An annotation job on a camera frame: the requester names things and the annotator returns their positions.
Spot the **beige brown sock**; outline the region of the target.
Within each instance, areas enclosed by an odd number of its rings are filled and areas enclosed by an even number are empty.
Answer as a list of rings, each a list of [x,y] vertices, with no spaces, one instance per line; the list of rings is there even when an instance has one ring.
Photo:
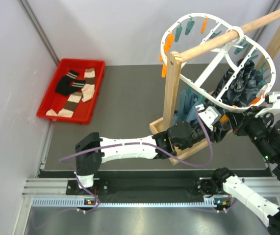
[[[85,85],[81,89],[82,91],[82,101],[87,102],[91,100],[95,92],[95,69],[86,69],[84,73]]]
[[[82,98],[81,92],[75,92],[73,94],[70,94],[65,106],[57,113],[53,109],[49,109],[46,112],[47,116],[53,116],[53,117],[64,117],[64,118],[71,118]]]

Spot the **white clip hanger frame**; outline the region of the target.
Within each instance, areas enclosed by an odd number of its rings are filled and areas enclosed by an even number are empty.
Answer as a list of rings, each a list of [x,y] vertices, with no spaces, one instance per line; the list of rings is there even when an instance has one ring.
[[[169,55],[165,54],[164,46],[167,44],[167,40],[169,35],[172,34],[172,31],[177,27],[180,26],[184,20],[193,17],[201,17],[205,19],[210,19],[216,22],[216,28],[219,28],[221,25],[227,28],[227,31],[224,35],[219,37],[215,37],[210,39],[209,35],[207,35],[201,43],[193,47],[185,52],[179,53],[177,51],[172,51]],[[273,88],[275,81],[276,81],[276,69],[273,60],[269,53],[257,42],[252,40],[251,38],[246,36],[246,33],[254,30],[255,28],[261,28],[262,26],[269,24],[270,21],[268,20],[268,16],[264,16],[253,23],[250,23],[248,26],[232,26],[229,23],[225,22],[224,20],[205,13],[191,13],[184,15],[183,17],[179,18],[176,23],[169,27],[169,29],[164,33],[160,43],[160,56],[163,59],[163,63],[167,66],[166,71],[166,84],[165,84],[165,97],[164,97],[164,109],[163,114],[166,116],[170,114],[175,109],[175,102],[177,99],[178,93],[178,85],[179,81],[184,81],[188,86],[194,89],[199,94],[203,95],[205,98],[210,100],[215,105],[229,110],[231,112],[240,113],[247,110],[247,107],[235,107],[230,106],[222,102],[221,96],[227,91],[231,82],[236,78],[236,75],[239,71],[243,68],[244,64],[248,59],[251,58],[251,55],[255,50],[259,50],[260,53],[266,59],[270,70],[270,81],[262,87],[261,91],[261,100],[256,104],[259,106],[265,100],[264,95],[271,91]],[[247,56],[242,60],[241,64],[237,66],[229,56],[229,50],[231,47],[238,47],[239,44],[246,40],[249,44],[253,46],[253,48],[247,53]],[[186,78],[181,74],[181,69],[185,66],[185,64],[202,54],[207,53],[208,51],[216,53],[216,56],[213,60],[208,64],[202,74],[198,77],[198,79],[193,82],[192,80]],[[201,88],[202,84],[208,79],[217,65],[221,62],[222,59],[226,59],[230,68],[234,71],[231,78],[228,80],[226,85],[222,88],[221,92],[217,95],[217,97],[213,97],[209,93],[207,93],[204,89]]]

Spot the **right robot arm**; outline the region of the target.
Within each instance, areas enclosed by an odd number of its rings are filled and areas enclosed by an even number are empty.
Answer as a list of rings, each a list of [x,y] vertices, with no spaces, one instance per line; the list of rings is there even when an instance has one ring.
[[[227,112],[231,129],[237,136],[247,136],[267,163],[276,164],[272,173],[280,182],[280,120],[266,112],[257,116],[259,109],[243,113]],[[216,169],[211,178],[198,181],[198,191],[205,196],[230,194],[251,210],[267,227],[269,234],[280,235],[280,206],[269,202],[250,189],[226,167]]]

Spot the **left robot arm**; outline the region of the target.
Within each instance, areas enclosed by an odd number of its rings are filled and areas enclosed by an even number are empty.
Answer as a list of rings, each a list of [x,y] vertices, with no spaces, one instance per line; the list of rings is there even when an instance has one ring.
[[[77,188],[89,194],[94,188],[94,175],[101,164],[113,160],[143,158],[149,160],[167,159],[177,155],[207,138],[214,140],[214,124],[221,114],[213,106],[197,105],[192,112],[197,121],[177,121],[166,131],[136,139],[109,139],[93,132],[75,146]]]

